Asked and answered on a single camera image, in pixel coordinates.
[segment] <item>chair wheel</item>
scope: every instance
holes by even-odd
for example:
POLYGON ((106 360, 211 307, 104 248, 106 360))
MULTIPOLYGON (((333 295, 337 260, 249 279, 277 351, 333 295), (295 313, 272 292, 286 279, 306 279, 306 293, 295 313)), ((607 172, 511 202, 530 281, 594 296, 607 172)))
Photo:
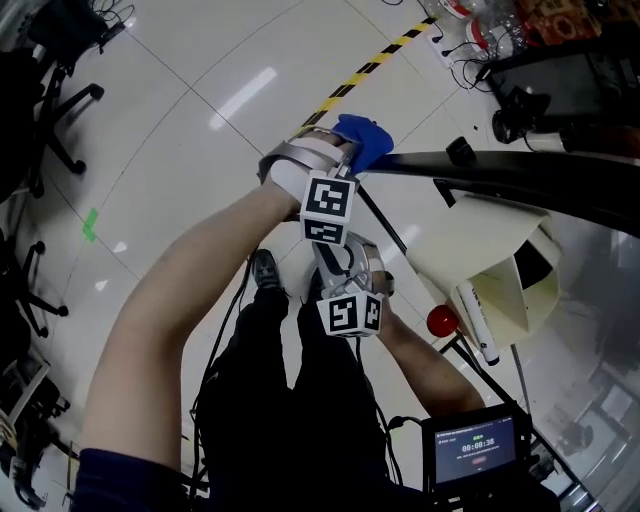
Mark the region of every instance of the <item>chair wheel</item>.
POLYGON ((91 94, 91 97, 94 100, 100 101, 104 96, 104 89, 99 85, 96 85, 93 89, 91 89, 91 92, 89 94, 91 94))
POLYGON ((84 174, 86 170, 87 170, 87 164, 85 164, 82 160, 78 160, 73 165, 73 169, 71 169, 71 172, 79 176, 81 174, 84 174))

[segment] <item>screen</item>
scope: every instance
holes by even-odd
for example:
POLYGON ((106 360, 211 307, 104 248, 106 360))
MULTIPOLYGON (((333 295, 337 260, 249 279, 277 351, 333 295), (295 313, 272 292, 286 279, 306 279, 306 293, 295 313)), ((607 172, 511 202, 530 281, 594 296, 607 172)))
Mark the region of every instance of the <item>screen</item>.
POLYGON ((436 483, 471 476, 516 460, 513 418, 436 433, 436 483))

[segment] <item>electronic device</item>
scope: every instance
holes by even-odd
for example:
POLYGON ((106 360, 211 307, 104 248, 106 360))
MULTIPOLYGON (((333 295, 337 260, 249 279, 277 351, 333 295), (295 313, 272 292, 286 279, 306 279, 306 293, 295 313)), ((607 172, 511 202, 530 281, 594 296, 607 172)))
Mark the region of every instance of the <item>electronic device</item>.
POLYGON ((515 403, 429 418, 421 426, 427 493, 491 493, 527 471, 531 421, 515 403))

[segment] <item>red knob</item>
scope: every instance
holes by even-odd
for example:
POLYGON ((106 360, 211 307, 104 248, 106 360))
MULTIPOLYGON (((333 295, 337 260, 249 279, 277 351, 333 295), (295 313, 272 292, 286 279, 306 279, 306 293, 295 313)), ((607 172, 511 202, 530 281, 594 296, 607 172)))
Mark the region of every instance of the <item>red knob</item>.
POLYGON ((433 308, 427 317, 429 332, 438 338, 446 338, 453 334, 458 325, 460 325, 458 317, 449 306, 444 304, 433 308))

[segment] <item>stand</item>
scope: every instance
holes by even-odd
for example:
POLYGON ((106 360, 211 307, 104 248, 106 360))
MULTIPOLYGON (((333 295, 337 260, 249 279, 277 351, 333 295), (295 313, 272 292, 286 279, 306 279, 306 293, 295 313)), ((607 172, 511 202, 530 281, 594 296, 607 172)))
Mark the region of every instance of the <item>stand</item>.
MULTIPOLYGON (((555 210, 640 236, 640 210, 635 207, 631 195, 636 188, 638 173, 635 166, 628 164, 556 153, 475 153, 464 138, 459 138, 446 152, 386 155, 367 171, 433 178, 449 207, 455 203, 452 190, 461 190, 555 210)), ((358 193, 398 248, 406 254, 406 244, 373 199, 362 187, 358 193)), ((504 402, 514 402, 509 393, 480 366, 461 333, 440 353, 450 349, 473 368, 504 402)), ((526 396, 516 350, 514 358, 526 396)), ((535 427, 532 433, 535 438, 533 446, 544 446, 573 482, 560 494, 559 500, 568 500, 581 490, 582 496, 578 501, 573 499, 572 504, 584 503, 584 510, 593 510, 597 502, 580 479, 535 427)))

